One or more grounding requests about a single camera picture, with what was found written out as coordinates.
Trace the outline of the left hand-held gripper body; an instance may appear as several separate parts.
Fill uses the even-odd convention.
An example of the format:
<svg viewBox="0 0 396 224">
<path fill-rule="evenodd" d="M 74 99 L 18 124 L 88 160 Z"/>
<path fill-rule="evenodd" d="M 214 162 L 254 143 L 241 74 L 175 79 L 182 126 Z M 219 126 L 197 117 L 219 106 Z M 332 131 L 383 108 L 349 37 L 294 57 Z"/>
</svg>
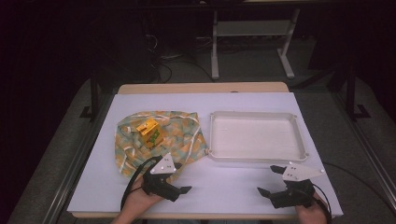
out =
<svg viewBox="0 0 396 224">
<path fill-rule="evenodd" d="M 143 191 L 147 195 L 155 194 L 166 200 L 175 202 L 182 191 L 171 185 L 167 179 L 177 171 L 177 165 L 174 163 L 170 153 L 159 156 L 154 160 L 155 162 L 150 165 L 143 175 Z"/>
</svg>

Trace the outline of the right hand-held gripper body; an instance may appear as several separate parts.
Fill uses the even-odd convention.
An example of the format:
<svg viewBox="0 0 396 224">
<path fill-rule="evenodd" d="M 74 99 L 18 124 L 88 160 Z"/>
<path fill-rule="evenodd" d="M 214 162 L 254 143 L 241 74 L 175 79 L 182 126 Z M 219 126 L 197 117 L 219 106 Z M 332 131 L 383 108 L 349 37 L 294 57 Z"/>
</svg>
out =
<svg viewBox="0 0 396 224">
<path fill-rule="evenodd" d="M 274 208 L 311 206 L 315 193 L 311 179 L 323 175 L 324 171 L 295 162 L 290 162 L 285 168 L 282 179 L 286 184 L 286 189 L 272 193 L 270 201 Z"/>
</svg>

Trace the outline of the patterned orange green drawstring bag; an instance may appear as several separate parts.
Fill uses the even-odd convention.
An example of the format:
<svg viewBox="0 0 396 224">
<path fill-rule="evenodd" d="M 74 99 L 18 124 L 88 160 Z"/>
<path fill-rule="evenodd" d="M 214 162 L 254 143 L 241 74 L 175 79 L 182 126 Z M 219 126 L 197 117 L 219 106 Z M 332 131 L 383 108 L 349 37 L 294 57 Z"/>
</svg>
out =
<svg viewBox="0 0 396 224">
<path fill-rule="evenodd" d="M 148 147 L 137 130 L 149 119 L 155 120 L 163 132 L 158 146 Z M 206 155 L 208 145 L 196 112 L 143 111 L 118 122 L 115 131 L 115 160 L 121 174 L 131 177 L 138 166 L 151 157 L 170 153 L 182 167 Z"/>
</svg>

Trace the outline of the yellow juice carton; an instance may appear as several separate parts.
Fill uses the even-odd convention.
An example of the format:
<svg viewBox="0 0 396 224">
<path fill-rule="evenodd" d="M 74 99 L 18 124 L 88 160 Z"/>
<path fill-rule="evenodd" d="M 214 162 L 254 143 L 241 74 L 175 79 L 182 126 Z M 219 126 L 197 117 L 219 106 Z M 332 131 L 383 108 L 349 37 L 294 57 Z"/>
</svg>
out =
<svg viewBox="0 0 396 224">
<path fill-rule="evenodd" d="M 154 148 L 163 141 L 163 130 L 153 118 L 145 120 L 137 126 L 142 144 L 147 148 Z"/>
</svg>

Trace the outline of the white plastic tray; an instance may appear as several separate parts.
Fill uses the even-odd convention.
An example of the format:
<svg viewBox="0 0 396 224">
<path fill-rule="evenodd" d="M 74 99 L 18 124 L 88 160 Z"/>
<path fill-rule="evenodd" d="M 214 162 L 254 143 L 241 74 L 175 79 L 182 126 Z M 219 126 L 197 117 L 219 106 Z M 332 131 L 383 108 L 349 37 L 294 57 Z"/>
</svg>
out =
<svg viewBox="0 0 396 224">
<path fill-rule="evenodd" d="M 296 115 L 236 111 L 211 114 L 209 155 L 216 161 L 269 163 L 309 156 Z"/>
</svg>

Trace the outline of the person's left hand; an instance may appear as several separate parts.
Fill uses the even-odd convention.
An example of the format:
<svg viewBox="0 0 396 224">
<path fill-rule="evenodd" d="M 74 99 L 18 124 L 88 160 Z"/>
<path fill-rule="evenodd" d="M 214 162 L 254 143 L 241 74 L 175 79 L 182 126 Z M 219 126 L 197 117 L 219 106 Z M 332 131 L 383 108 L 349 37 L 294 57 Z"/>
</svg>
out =
<svg viewBox="0 0 396 224">
<path fill-rule="evenodd" d="M 127 196 L 124 206 L 121 209 L 122 213 L 130 217 L 139 217 L 144 214 L 151 206 L 163 200 L 162 197 L 156 194 L 147 194 L 142 190 L 144 181 L 139 177 L 132 186 L 132 192 Z"/>
</svg>

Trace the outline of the person's right hand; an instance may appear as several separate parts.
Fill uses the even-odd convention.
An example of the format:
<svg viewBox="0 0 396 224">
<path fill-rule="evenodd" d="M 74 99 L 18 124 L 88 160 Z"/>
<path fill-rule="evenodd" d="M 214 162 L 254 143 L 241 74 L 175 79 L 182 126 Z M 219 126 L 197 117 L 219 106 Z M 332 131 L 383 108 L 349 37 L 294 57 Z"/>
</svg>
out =
<svg viewBox="0 0 396 224">
<path fill-rule="evenodd" d="M 317 202 L 310 207 L 297 205 L 295 211 L 300 224 L 327 224 L 326 214 Z"/>
</svg>

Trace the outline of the white table cover sheet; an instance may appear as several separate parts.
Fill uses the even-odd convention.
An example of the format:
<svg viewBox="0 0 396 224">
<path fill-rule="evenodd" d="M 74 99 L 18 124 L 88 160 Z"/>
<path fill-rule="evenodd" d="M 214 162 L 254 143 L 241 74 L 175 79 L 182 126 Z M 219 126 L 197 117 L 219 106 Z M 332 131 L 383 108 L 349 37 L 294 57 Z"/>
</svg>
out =
<svg viewBox="0 0 396 224">
<path fill-rule="evenodd" d="M 210 141 L 211 114 L 216 111 L 279 112 L 297 116 L 304 145 L 309 154 L 301 164 L 322 169 L 323 164 L 291 92 L 163 93 L 118 94 L 115 96 L 87 160 L 68 212 L 75 217 L 114 217 L 129 182 L 115 163 L 117 123 L 141 111 L 176 110 L 196 112 L 204 138 Z M 191 190 L 175 202 L 153 205 L 146 218 L 172 219 L 286 219 L 292 208 L 274 208 L 257 188 L 279 192 L 286 185 L 281 175 L 271 171 L 269 162 L 216 161 L 205 156 L 189 164 L 175 184 Z"/>
</svg>

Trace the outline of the black metal stand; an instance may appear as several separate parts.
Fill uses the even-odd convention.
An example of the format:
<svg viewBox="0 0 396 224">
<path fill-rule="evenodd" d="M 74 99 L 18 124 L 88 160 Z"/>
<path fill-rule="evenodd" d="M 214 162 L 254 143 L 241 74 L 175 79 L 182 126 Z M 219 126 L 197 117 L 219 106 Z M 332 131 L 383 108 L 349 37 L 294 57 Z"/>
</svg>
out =
<svg viewBox="0 0 396 224">
<path fill-rule="evenodd" d="M 368 119 L 370 114 L 363 105 L 355 104 L 355 90 L 356 90 L 356 74 L 354 67 L 348 67 L 348 74 L 346 79 L 346 112 L 348 116 L 356 121 L 357 119 Z"/>
<path fill-rule="evenodd" d="M 99 86 L 95 77 L 90 79 L 91 105 L 85 106 L 80 114 L 81 118 L 89 119 L 93 122 L 99 109 Z"/>
</svg>

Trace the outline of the white metal stand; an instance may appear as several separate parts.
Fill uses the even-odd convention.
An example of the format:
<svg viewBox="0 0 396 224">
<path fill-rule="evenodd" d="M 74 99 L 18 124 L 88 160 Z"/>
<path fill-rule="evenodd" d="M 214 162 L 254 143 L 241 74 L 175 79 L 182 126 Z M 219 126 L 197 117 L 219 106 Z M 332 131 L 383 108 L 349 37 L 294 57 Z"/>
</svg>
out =
<svg viewBox="0 0 396 224">
<path fill-rule="evenodd" d="M 283 47 L 277 49 L 277 54 L 286 77 L 295 78 L 290 62 L 287 57 L 290 41 L 297 25 L 300 9 L 293 10 L 289 20 L 270 21 L 219 21 L 218 12 L 214 12 L 212 26 L 212 50 L 211 50 L 211 77 L 219 79 L 218 38 L 227 36 L 284 36 Z"/>
</svg>

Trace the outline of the metal frame rail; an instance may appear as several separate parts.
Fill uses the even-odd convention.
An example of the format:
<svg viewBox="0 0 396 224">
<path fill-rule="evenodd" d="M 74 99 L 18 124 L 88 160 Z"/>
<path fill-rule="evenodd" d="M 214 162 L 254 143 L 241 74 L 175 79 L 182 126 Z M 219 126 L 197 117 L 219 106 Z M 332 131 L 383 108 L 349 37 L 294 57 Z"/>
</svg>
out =
<svg viewBox="0 0 396 224">
<path fill-rule="evenodd" d="M 91 96 L 77 96 L 70 105 L 43 158 L 46 189 L 53 189 L 53 195 L 41 224 L 57 224 L 64 212 L 113 98 L 113 94 L 100 95 L 95 116 L 89 114 L 93 109 Z"/>
<path fill-rule="evenodd" d="M 333 93 L 332 98 L 361 144 L 390 207 L 396 210 L 396 153 L 392 152 L 394 145 L 396 148 L 394 123 L 382 112 L 376 115 L 368 111 L 363 104 L 352 105 L 348 110 L 347 101 L 340 93 Z"/>
</svg>

